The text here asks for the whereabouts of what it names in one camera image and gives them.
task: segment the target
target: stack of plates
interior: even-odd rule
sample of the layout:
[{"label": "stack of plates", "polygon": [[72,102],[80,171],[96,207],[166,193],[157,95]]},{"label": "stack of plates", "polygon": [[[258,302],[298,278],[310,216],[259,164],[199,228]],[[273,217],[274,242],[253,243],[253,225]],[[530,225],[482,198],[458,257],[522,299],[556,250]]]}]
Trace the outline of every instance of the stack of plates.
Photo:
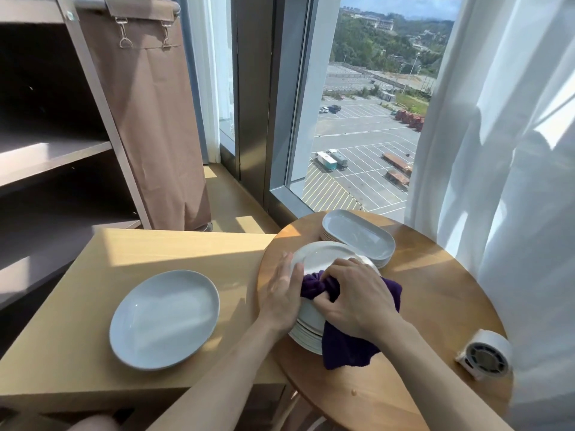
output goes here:
[{"label": "stack of plates", "polygon": [[391,234],[348,210],[333,210],[324,216],[320,239],[349,245],[378,269],[391,260],[396,247]]},{"label": "stack of plates", "polygon": [[[291,269],[296,263],[304,264],[304,274],[312,274],[325,270],[335,259],[355,257],[369,264],[379,272],[374,264],[360,251],[339,242],[313,242],[298,249],[293,254]],[[308,351],[321,355],[321,337],[326,320],[313,306],[312,301],[301,298],[301,308],[296,325],[289,332],[290,337]]]}]

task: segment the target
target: glass pane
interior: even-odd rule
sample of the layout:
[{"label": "glass pane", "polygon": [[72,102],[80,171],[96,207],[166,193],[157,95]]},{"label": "glass pane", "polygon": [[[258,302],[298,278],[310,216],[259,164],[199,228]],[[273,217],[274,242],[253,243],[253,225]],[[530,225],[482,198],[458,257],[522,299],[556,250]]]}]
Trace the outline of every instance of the glass pane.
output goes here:
[{"label": "glass pane", "polygon": [[220,141],[225,146],[227,142],[236,140],[231,2],[230,0],[212,0],[212,10]]},{"label": "glass pane", "polygon": [[402,222],[461,0],[319,0],[289,187],[315,210]]}]

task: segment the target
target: white curtain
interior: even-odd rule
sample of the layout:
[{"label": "white curtain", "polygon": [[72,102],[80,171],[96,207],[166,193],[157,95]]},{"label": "white curtain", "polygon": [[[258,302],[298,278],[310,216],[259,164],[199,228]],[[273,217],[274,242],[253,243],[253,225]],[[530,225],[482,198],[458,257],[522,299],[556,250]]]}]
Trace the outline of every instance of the white curtain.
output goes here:
[{"label": "white curtain", "polygon": [[219,72],[219,58],[223,51],[221,40],[226,39],[227,25],[225,0],[187,0],[188,9],[182,12],[182,20],[188,21],[191,30],[191,42],[196,62],[196,75],[198,78],[199,101],[201,105],[202,120],[208,160],[210,163],[220,161],[220,107],[219,91],[226,73]]},{"label": "white curtain", "polygon": [[575,0],[464,0],[405,223],[478,280],[514,348],[507,420],[575,429]]}]

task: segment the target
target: purple cloth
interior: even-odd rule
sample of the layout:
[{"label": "purple cloth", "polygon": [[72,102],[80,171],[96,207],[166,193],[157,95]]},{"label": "purple cloth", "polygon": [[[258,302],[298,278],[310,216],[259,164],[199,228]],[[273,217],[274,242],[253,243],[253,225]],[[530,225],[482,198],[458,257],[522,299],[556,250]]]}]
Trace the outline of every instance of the purple cloth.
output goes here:
[{"label": "purple cloth", "polygon": [[[333,277],[327,277],[320,281],[323,271],[304,276],[301,284],[301,296],[313,299],[327,291],[329,300],[335,302],[339,296],[339,282]],[[396,310],[399,311],[401,286],[395,281],[381,278],[392,294]],[[324,366],[327,370],[341,366],[367,366],[371,358],[379,352],[379,349],[367,340],[348,336],[326,321],[324,334],[321,339],[321,351]]]}]

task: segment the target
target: right hand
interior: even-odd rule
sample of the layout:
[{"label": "right hand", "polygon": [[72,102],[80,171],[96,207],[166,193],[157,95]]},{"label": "right hand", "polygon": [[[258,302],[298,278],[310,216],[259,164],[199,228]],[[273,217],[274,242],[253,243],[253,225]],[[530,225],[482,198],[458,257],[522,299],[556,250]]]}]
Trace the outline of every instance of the right hand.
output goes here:
[{"label": "right hand", "polygon": [[336,259],[321,275],[321,280],[327,276],[339,282],[339,297],[330,302],[328,293],[323,292],[314,298],[313,304],[341,332],[376,342],[403,322],[392,294],[368,265],[357,259]]}]

